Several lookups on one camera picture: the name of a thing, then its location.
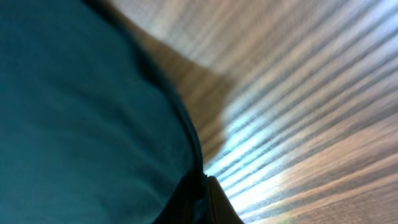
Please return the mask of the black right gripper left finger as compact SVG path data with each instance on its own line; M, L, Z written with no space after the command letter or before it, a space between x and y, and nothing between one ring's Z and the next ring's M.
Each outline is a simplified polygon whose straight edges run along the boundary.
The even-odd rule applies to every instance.
M208 203L206 175L189 172L183 176L153 224L206 224Z

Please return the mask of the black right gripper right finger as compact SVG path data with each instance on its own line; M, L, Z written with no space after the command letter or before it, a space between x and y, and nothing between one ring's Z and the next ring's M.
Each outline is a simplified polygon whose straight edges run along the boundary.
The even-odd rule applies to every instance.
M211 224L244 224L228 200L216 177L207 178L206 194Z

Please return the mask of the black t-shirt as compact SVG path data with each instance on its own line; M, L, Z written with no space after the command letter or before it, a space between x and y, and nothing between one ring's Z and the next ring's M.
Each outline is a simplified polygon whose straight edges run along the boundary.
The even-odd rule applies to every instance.
M182 102L103 2L1 2L2 223L153 223L189 172Z

